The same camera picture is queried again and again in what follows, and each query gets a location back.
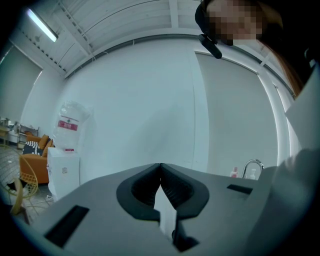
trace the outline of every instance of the orange cushion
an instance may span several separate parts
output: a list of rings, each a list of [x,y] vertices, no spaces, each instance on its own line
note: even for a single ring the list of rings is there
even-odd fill
[[[49,136],[48,135],[43,135],[42,138],[40,139],[39,143],[38,143],[38,146],[41,150],[44,150],[46,145],[47,145],[47,141],[49,139]]]
[[[48,157],[48,148],[53,148],[53,146],[54,146],[54,140],[52,139],[47,143],[47,145],[45,146],[45,148],[44,148],[44,150],[42,152],[42,157],[43,158]]]

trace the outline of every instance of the floor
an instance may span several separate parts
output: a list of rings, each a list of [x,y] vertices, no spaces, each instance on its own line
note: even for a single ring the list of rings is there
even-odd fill
[[[10,183],[10,176],[7,174],[19,175],[19,154],[22,150],[17,150],[16,146],[10,146],[12,150],[4,150],[0,147],[0,181],[1,185],[5,186],[6,183]],[[12,205],[16,201],[16,196],[9,194],[3,187],[0,188],[1,199],[5,204]],[[39,184],[36,194],[30,197],[30,199],[23,199],[22,206],[26,209],[29,223],[35,221],[35,219],[41,215],[47,208],[54,203],[52,194],[49,191],[47,184]]]

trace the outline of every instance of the faucet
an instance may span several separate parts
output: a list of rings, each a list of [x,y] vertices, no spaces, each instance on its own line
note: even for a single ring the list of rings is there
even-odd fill
[[[249,164],[251,163],[256,163],[260,166],[260,171],[262,172],[263,169],[264,169],[264,164],[258,160],[258,159],[251,159],[249,160],[248,162],[246,162],[246,164],[244,165],[244,168],[243,168],[243,171],[242,171],[242,175],[241,175],[241,178],[243,179],[244,177],[247,178],[247,175],[246,175],[246,171],[247,171],[247,167]]]

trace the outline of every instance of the small bottle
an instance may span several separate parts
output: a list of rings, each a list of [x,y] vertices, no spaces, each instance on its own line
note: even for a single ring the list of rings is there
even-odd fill
[[[238,167],[234,167],[233,171],[230,173],[230,177],[236,178],[238,176]]]
[[[251,179],[251,180],[255,180],[255,179],[256,179],[255,174],[256,174],[256,169],[252,169],[252,170],[251,170],[251,175],[250,175],[250,179]]]

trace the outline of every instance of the person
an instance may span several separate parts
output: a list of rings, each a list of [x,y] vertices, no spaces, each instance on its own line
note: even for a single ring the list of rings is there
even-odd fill
[[[208,36],[232,46],[258,40],[277,57],[297,97],[319,61],[316,8],[288,0],[203,0],[195,21]]]

